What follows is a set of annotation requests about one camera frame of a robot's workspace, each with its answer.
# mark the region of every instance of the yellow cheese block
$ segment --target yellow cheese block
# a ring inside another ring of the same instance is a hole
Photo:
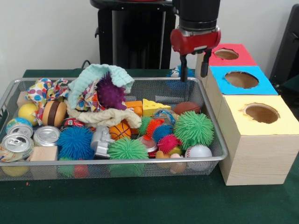
[[[168,105],[163,105],[160,103],[156,103],[154,101],[150,101],[147,99],[143,99],[143,115],[152,117],[153,113],[156,112],[158,109],[169,109],[171,110],[171,107]]]

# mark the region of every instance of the stacked boxes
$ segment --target stacked boxes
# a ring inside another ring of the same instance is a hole
[[[229,151],[220,162],[225,183],[284,183],[299,150],[299,122],[243,45],[214,49],[202,82]]]

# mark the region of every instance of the black stand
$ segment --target black stand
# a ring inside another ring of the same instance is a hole
[[[96,35],[101,64],[127,69],[169,69],[170,34],[176,20],[171,2],[90,0],[90,3],[99,9]]]

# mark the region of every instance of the orange block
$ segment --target orange block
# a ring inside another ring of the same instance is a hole
[[[134,113],[137,114],[139,117],[143,115],[142,111],[142,101],[128,101],[125,102],[127,108],[133,108]]]

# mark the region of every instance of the green tablecloth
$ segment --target green tablecloth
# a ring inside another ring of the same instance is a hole
[[[76,70],[28,70],[24,77],[73,77]],[[165,76],[167,70],[129,70]],[[2,223],[299,223],[299,158],[284,185],[225,186],[209,176],[0,182]]]

